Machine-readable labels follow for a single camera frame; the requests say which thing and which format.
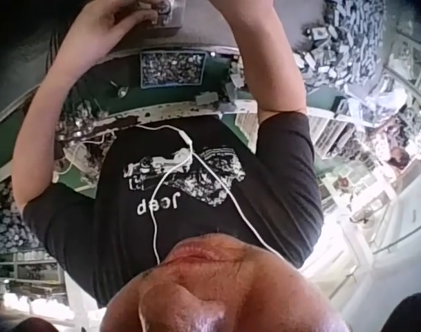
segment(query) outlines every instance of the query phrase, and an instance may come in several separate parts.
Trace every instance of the sleeve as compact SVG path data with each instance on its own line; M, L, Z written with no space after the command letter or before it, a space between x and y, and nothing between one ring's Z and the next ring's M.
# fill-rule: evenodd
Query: sleeve
M23 220L44 248L87 293L93 294L95 200L61 183L29 202Z
M285 112L259 127L256 156L278 185L289 220L282 225L283 245L296 267L303 265L321 234L324 217L315 176L315 153L308 117Z

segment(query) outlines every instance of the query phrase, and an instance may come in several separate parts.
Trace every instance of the black t-shirt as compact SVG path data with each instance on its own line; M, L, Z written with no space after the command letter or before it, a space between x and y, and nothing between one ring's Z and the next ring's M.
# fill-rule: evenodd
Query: black t-shirt
M267 119L259 128L256 155L217 118L152 127L160 125L185 131L265 242L297 268L304 263L323 223L305 115ZM54 184L27 204L24 220L100 306L156 265L151 208L161 260L179 241L217 232L261 246L227 192L196 159L168 176L150 203L162 176L188 153L174 130L122 131L102 166L95 200Z

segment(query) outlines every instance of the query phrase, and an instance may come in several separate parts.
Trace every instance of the white earphone cable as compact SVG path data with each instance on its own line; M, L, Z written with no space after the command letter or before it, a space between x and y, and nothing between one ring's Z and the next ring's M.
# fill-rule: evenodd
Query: white earphone cable
M177 131L180 134L181 138L186 142L186 144L189 145L189 149L190 149L190 155L188 155L186 159L184 159L181 163L177 164L175 167L172 167L166 174L164 174L164 176L161 178L161 181L157 184L155 190L153 191L152 197L150 198L150 201L149 201L149 211L150 211L150 216L153 222L153 252L155 253L156 263L159 265L161 263L161 260L160 260L160 255L158 254L158 248L156 245L157 240L158 240L158 224L156 223L156 218L155 218L155 213L153 211L153 208L151 208L151 202L155 199L155 196L158 193L158 190L161 188L161 185L164 183L166 178L170 174L174 173L177 169L181 168L182 166L186 165L188 162L192 160L194 150L193 150L193 146L192 146L191 139L189 138L189 136L187 136L187 134L184 131L176 127L169 126L167 124L160 127L146 127L139 124L137 127L147 129L147 130L153 130L153 131L159 130L159 129L172 129L174 131Z
M226 184L221 180L221 178L219 176L216 175L215 172L213 172L213 170L205 163L205 161L203 159L201 159L200 156L198 156L198 154L196 154L195 152L193 153L194 157L196 159L198 159L198 161L201 163L202 166L204 166L204 168L223 186L224 190L228 193L228 195L230 196L230 198L233 201L233 204L235 204L236 209L238 210L239 215L241 216L241 218L244 220L245 224L248 226L248 228L253 232L253 234L257 237L257 239L259 240L259 242L261 242L261 244L268 249L270 252L273 252L276 256L278 256L279 258L281 258L282 260L285 260L282 255L277 252L274 248L272 248L271 246L269 246L264 239L261 237L261 235L258 233L258 231L253 227L253 225L248 221L247 217L244 215L241 207L238 204L238 201L236 200L236 198L233 196L232 192L230 191L230 189L226 186Z
M205 163L205 161L194 152L193 150L193 146L192 146L192 141L190 139L190 137L181 129L170 126L168 124L160 126L160 127L146 127L143 126L141 124L139 124L137 127L143 128L143 129L147 129L147 130L159 130L159 129L164 129L164 128L168 128L168 129L172 129L174 131L177 131L181 138L183 138L183 140L185 141L185 143L189 146L190 148L190 155L181 163L179 163L178 165L176 165L175 167L172 167L166 174L164 174L164 176L161 178L161 181L158 183L158 185L156 186L155 190L153 191L152 197L150 198L149 201L149 211L150 211L150 215L153 221L153 252L155 253L156 256L156 262L157 264L160 263L160 256L158 254L158 249L157 249L157 236L158 236L158 224L156 223L156 218L155 218L155 214L153 211L153 208L150 208L150 203L155 199L156 194L158 193L158 190L161 188L161 185L164 183L164 181L166 180L166 178L174 173L177 169L181 168L183 165L185 165L186 163L190 162L191 159L193 159L193 157L195 157L202 166L204 166L204 168L221 184L221 186L224 188L224 190L227 192L227 194L230 196L231 200L233 201L233 204L235 204L235 207L239 213L239 215L241 216L242 220L245 222L245 224L247 225L247 227L253 232L254 236L257 237L257 239L259 240L259 242L261 242L261 244L268 249L270 252L274 253L276 256L278 256L279 258L281 258L282 260L285 260L282 255L276 251L274 248L272 248L271 246L269 246L264 239L261 237L261 235L258 233L258 231L254 228L254 226L248 221L247 217L244 215L241 207L238 204L238 201L236 200L236 198L233 196L232 192L230 191L230 189L227 187L227 185L221 180L221 178L216 175L216 173Z
M96 142L96 141L94 141L94 140L85 140L85 141L79 142L79 143L77 144L77 146L75 147L75 149L73 150L73 153L72 153L72 160L70 160L70 163L71 163L71 164L70 164L70 165L66 168L66 170L64 170L64 171L62 171L62 172L57 172L57 174L58 174L58 175L66 175L67 173L69 173L69 171L72 169L73 164L75 163L75 158L77 157L77 152L78 152L78 149L79 149L79 148L80 148L83 144L85 144L85 143L95 144L95 145L100 145L100 144L104 143L104 140L105 140L106 134L107 134L107 133L104 133L104 134L103 134L102 139L101 139L101 141L99 141L99 142Z

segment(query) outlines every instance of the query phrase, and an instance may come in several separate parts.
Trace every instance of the electronic components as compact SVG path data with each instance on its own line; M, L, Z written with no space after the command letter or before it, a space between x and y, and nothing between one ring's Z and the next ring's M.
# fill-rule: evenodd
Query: electronic components
M153 51L140 54L141 88L201 85L206 52Z
M0 183L0 254L40 247L14 203L10 178Z
M306 88L346 90L375 78L385 22L384 0L329 0L324 26L306 30L309 52L294 54Z
M180 28L183 25L186 0L162 0L157 4L139 2L137 9L154 9L158 22L152 28Z

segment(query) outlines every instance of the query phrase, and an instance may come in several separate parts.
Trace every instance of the earphone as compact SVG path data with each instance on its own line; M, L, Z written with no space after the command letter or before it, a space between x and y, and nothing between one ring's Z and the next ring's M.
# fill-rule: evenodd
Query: earphone
M135 127L137 128L141 128L141 129L146 129L146 130L150 130L150 131L157 131L160 129L170 129L170 130L174 130L176 131L181 138L184 140L184 143L188 146L188 148L190 149L190 155L188 155L188 157L186 159L184 159L183 161L181 161L180 163L178 163L176 166L172 167L168 172L166 172L160 182L156 185L155 190L153 191L153 194L150 198L150 202L152 202L155 197L156 194L158 193L159 189L161 188L162 184L164 183L164 181L166 181L167 177L174 173L177 169L180 169L182 166L186 165L188 162L193 161L193 157L196 158L196 160L198 160L198 162L221 184L221 186L223 187L223 189L227 192L227 194L229 195L229 197L231 198L233 204L235 205L236 210L238 211L239 215L241 216L242 220L244 221L244 223L247 225L247 227L253 232L254 236L259 240L259 242L261 242L261 244L270 252L272 252L273 254L275 254L276 256L278 256L279 258L281 258L282 260L285 261L285 259L282 257L282 255L276 251L274 248L272 248L269 244L267 244L264 239L262 238L262 236L258 233L258 231L255 229L255 227L249 222L249 220L247 219L247 217L244 215L241 207L238 204L238 201L236 200L236 198L234 197L234 195L232 194L232 192L230 191L230 189L226 186L226 184L221 180L221 178L216 175L216 173L205 163L205 161L197 154L195 153L194 149L193 149L193 141L192 139L185 133L185 131L176 128L174 126L165 124L163 126L159 126L159 127L147 127L144 126L142 124L137 124ZM106 133L104 133L102 141L101 142L94 142L94 141L84 141L84 142L80 142L78 146L76 146L74 153L73 153L73 159L75 159L76 157L76 153L79 149L79 146L81 146L84 143L92 143L92 144L102 144L104 142L104 137L105 137ZM67 173L71 167L73 166L73 162L71 162L71 165L69 166L69 168L64 171L61 174L65 174ZM149 209L150 211L150 216L153 222L153 253L155 255L156 258L156 263L159 265L161 260L160 260L160 255L158 254L158 248L157 248L157 238L158 238L158 224L156 223L156 218L155 218L155 213L153 211L153 209Z

